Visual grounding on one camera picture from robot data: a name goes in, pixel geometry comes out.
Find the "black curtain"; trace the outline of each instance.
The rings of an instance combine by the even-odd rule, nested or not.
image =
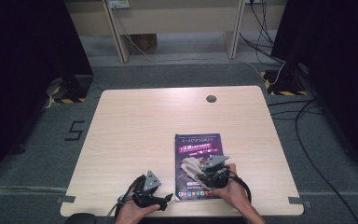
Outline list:
[[[57,77],[92,75],[62,0],[0,0],[0,161],[25,140]]]

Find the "black strap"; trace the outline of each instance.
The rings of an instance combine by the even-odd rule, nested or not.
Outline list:
[[[241,178],[239,178],[237,175],[231,176],[230,178],[235,180],[237,183],[239,183],[245,189],[246,194],[248,195],[249,203],[252,203],[252,193],[251,193],[251,190],[249,189],[248,185],[245,182],[243,182],[243,180]]]

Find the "purple magazine cover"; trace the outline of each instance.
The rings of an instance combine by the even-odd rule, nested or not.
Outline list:
[[[219,198],[188,177],[180,167],[184,158],[194,157],[203,163],[210,155],[223,155],[220,133],[175,136],[175,200],[177,202]]]

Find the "hand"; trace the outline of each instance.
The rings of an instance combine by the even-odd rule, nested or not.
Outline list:
[[[133,200],[123,204],[116,217],[115,224],[138,224],[142,218],[159,210],[159,204],[153,204],[146,208],[136,205]]]
[[[227,164],[227,167],[232,172],[230,173],[231,176],[237,174],[234,163]],[[235,180],[229,179],[227,185],[222,189],[213,189],[213,194],[219,196],[230,206],[237,209],[251,223],[266,223],[264,218],[252,207],[243,187]]]

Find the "glove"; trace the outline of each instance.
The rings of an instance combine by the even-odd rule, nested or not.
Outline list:
[[[211,188],[206,187],[206,185],[202,181],[200,181],[199,179],[196,178],[196,175],[203,175],[204,174],[202,172],[202,170],[200,169],[201,164],[200,164],[199,160],[197,160],[194,157],[185,158],[185,159],[183,159],[183,163],[182,163],[182,165],[180,167],[182,168],[182,170],[185,171],[185,173],[190,178],[195,180],[197,183],[202,185],[204,188],[206,188],[208,190],[212,190]]]

